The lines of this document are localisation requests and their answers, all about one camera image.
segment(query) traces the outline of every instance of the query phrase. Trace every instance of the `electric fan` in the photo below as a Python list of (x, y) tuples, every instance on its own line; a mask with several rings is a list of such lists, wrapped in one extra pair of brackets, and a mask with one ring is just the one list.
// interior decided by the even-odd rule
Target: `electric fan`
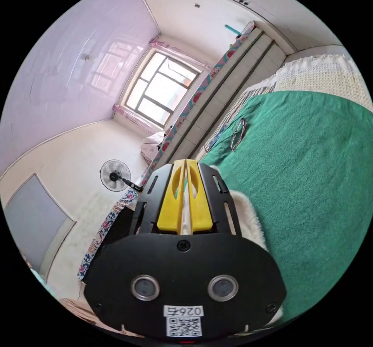
[(102, 184), (111, 191), (123, 191), (130, 186), (139, 193), (143, 191), (141, 186), (131, 182), (131, 172), (127, 165), (120, 160), (108, 160), (100, 170)]

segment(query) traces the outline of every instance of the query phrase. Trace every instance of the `door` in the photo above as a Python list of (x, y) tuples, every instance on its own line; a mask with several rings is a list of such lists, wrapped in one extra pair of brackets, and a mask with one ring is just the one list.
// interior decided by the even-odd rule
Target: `door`
[(4, 214), (18, 249), (46, 280), (56, 253), (75, 222), (49, 196), (36, 174), (13, 195)]

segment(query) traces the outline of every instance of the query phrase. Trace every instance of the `window frame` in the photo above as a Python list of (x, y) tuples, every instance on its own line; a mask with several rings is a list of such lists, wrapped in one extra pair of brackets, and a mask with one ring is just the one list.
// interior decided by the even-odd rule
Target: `window frame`
[[(152, 123), (156, 124), (157, 126), (159, 126), (159, 127), (161, 127), (161, 128), (165, 128), (165, 126), (167, 125), (167, 121), (168, 121), (169, 118), (172, 116), (172, 114), (175, 112), (175, 110), (178, 108), (178, 106), (182, 103), (183, 98), (184, 98), (185, 95), (188, 93), (189, 89), (193, 86), (193, 84), (196, 82), (196, 80), (200, 77), (202, 71), (199, 71), (199, 70), (197, 70), (197, 69), (191, 67), (190, 65), (188, 65), (188, 64), (186, 64), (186, 63), (184, 63), (184, 62), (182, 62), (182, 61), (180, 61), (180, 60), (177, 60), (177, 59), (173, 58), (172, 56), (170, 56), (170, 55), (168, 55), (168, 54), (166, 54), (166, 53), (163, 53), (163, 52), (161, 52), (161, 51), (159, 51), (159, 50), (157, 50), (157, 49), (153, 49), (153, 50), (154, 50), (154, 52), (151, 53), (151, 56), (147, 59), (147, 61), (146, 61), (146, 63), (144, 64), (144, 66), (142, 66), (142, 68), (141, 68), (141, 69), (139, 70), (139, 72), (136, 74), (137, 76), (136, 76), (136, 77), (134, 76), (135, 78), (134, 78), (133, 81), (131, 82), (131, 85), (132, 85), (132, 86), (131, 86), (131, 88), (130, 88), (128, 94), (126, 94), (126, 97), (125, 97), (125, 99), (123, 100), (123, 103), (122, 103), (122, 104), (123, 104), (123, 106), (125, 106), (127, 109), (130, 109), (130, 110), (134, 111), (136, 114), (138, 114), (138, 115), (140, 115), (141, 117), (143, 117), (143, 118), (145, 118), (145, 119), (151, 121)], [(157, 67), (157, 69), (155, 70), (155, 72), (154, 72), (153, 76), (151, 77), (151, 79), (150, 79), (149, 81), (147, 81), (147, 80), (145, 80), (144, 78), (141, 77), (141, 74), (144, 72), (145, 68), (148, 66), (148, 64), (150, 63), (150, 61), (154, 58), (154, 56), (155, 56), (156, 54), (163, 55), (165, 58), (164, 58), (164, 60), (162, 61), (162, 63)], [(167, 76), (165, 73), (159, 71), (159, 70), (162, 68), (163, 64), (164, 64), (167, 60), (171, 60), (172, 62), (178, 64), (179, 66), (181, 66), (181, 67), (185, 68), (186, 70), (188, 70), (188, 71), (190, 71), (190, 72), (192, 72), (192, 73), (195, 74), (195, 77), (193, 78), (193, 80), (191, 80), (189, 86), (186, 86), (186, 85), (184, 85), (183, 83), (181, 83), (181, 82), (179, 82), (179, 81), (173, 79), (172, 77)], [(180, 102), (177, 104), (177, 106), (175, 107), (174, 110), (169, 109), (169, 108), (166, 107), (165, 105), (159, 103), (159, 102), (156, 101), (155, 99), (150, 98), (149, 96), (147, 96), (147, 95), (145, 94), (146, 90), (148, 89), (148, 87), (150, 86), (151, 82), (153, 81), (154, 77), (155, 77), (157, 74), (160, 74), (160, 75), (162, 75), (162, 76), (168, 78), (169, 80), (171, 80), (171, 81), (177, 83), (178, 85), (180, 85), (180, 86), (182, 86), (183, 88), (186, 89), (185, 94), (182, 96), (182, 98), (180, 99)], [(142, 81), (144, 81), (145, 83), (147, 83), (147, 86), (146, 86), (146, 88), (144, 89), (142, 95), (140, 96), (140, 99), (139, 99), (139, 101), (137, 102), (136, 107), (135, 107), (135, 108), (132, 108), (132, 107), (130, 107), (130, 106), (127, 105), (127, 102), (128, 102), (128, 100), (129, 100), (129, 98), (131, 97), (132, 91), (133, 91), (133, 89), (135, 88), (135, 86), (136, 86), (136, 84), (137, 84), (137, 82), (138, 82), (139, 80), (142, 80)], [(156, 106), (162, 108), (163, 110), (165, 110), (166, 112), (169, 113), (169, 116), (167, 117), (167, 119), (166, 119), (166, 121), (165, 121), (164, 124), (159, 123), (158, 121), (152, 119), (151, 117), (149, 117), (149, 116), (147, 116), (146, 114), (144, 114), (144, 113), (142, 113), (141, 111), (139, 111), (139, 107), (140, 107), (140, 105), (141, 105), (141, 103), (142, 103), (142, 101), (143, 101), (144, 99), (147, 99), (148, 101), (154, 103)]]

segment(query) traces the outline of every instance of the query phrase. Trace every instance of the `black metal plate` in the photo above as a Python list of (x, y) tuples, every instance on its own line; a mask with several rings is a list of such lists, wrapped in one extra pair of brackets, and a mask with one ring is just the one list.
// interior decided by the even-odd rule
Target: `black metal plate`
[[(186, 239), (191, 247), (181, 252), (177, 243)], [(132, 279), (150, 275), (160, 284), (153, 301), (136, 299), (130, 290)], [(207, 293), (210, 280), (227, 274), (237, 279), (237, 295), (216, 302)], [(219, 338), (267, 324), (274, 313), (267, 306), (282, 304), (286, 289), (279, 269), (268, 252), (254, 242), (228, 234), (131, 235), (111, 245), (91, 268), (84, 295), (99, 317), (117, 330), (150, 338), (166, 338), (164, 305), (199, 306), (201, 339)]]

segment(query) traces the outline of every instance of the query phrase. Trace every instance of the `window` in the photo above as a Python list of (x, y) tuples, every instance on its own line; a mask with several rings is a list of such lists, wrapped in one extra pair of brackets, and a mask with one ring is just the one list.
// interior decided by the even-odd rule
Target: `window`
[(133, 85), (125, 105), (163, 127), (199, 74), (200, 71), (155, 52)]

